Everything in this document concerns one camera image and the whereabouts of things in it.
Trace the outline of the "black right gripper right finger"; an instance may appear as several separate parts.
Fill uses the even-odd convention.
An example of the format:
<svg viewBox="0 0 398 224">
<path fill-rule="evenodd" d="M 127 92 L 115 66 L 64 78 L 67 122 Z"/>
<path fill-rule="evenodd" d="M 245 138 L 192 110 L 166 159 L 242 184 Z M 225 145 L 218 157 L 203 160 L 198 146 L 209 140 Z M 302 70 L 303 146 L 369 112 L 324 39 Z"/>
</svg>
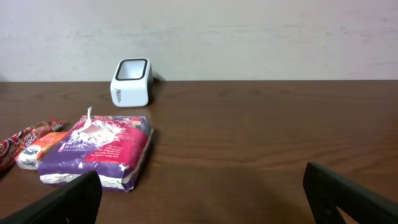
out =
<svg viewBox="0 0 398 224">
<path fill-rule="evenodd" d="M 344 223 L 340 210 L 358 223 L 397 223 L 397 203 L 315 162 L 303 188 L 316 223 Z"/>
</svg>

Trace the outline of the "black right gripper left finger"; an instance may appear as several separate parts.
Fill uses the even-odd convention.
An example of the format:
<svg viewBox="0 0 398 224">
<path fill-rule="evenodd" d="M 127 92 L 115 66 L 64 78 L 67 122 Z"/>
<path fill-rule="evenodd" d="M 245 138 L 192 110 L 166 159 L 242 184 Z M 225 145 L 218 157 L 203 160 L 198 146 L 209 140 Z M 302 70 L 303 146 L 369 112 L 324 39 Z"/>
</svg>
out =
<svg viewBox="0 0 398 224">
<path fill-rule="evenodd" d="M 100 178 L 92 170 L 1 219 L 1 224 L 95 223 L 101 197 Z"/>
</svg>

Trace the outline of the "small orange tissue packet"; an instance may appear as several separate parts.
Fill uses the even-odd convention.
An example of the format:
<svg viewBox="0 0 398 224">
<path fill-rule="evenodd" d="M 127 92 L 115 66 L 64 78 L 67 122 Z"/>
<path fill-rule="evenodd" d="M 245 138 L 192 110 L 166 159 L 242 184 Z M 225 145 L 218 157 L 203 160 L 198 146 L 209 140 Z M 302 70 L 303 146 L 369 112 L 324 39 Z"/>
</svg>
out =
<svg viewBox="0 0 398 224">
<path fill-rule="evenodd" d="M 67 132 L 51 132 L 35 140 L 17 157 L 16 163 L 21 169 L 37 170 L 39 162 L 64 138 Z"/>
</svg>

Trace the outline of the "purple red tissue pack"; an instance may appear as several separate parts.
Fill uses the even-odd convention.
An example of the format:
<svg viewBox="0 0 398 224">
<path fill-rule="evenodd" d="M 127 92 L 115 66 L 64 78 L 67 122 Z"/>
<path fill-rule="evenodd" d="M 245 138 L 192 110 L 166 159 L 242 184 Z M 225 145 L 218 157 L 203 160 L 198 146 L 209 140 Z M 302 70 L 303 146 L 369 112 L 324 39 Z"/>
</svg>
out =
<svg viewBox="0 0 398 224">
<path fill-rule="evenodd" d="M 40 180 L 63 185 L 93 170 L 104 189 L 129 192 L 137 184 L 152 134 L 145 116 L 87 113 L 38 163 Z"/>
</svg>

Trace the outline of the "orange chocolate bar wrapper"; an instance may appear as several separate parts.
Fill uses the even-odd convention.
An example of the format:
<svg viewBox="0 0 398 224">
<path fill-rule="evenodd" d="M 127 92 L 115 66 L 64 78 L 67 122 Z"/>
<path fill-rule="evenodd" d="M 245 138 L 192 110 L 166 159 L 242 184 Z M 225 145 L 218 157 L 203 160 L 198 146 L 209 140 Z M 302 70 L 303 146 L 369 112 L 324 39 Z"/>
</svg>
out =
<svg viewBox="0 0 398 224">
<path fill-rule="evenodd" d="M 65 121 L 50 119 L 42 121 L 15 133 L 1 141 L 1 171 L 6 170 L 16 162 L 16 157 L 36 140 L 48 133 L 56 132 L 65 126 Z"/>
</svg>

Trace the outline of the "white barcode scanner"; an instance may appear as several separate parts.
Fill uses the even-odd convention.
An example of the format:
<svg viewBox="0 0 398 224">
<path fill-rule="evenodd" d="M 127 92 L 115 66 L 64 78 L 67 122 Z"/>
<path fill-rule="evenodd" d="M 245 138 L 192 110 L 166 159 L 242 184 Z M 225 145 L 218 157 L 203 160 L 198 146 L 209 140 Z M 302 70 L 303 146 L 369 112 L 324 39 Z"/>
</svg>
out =
<svg viewBox="0 0 398 224">
<path fill-rule="evenodd" d="M 127 58 L 120 61 L 110 84 L 114 105 L 120 108 L 146 106 L 153 80 L 149 59 Z"/>
</svg>

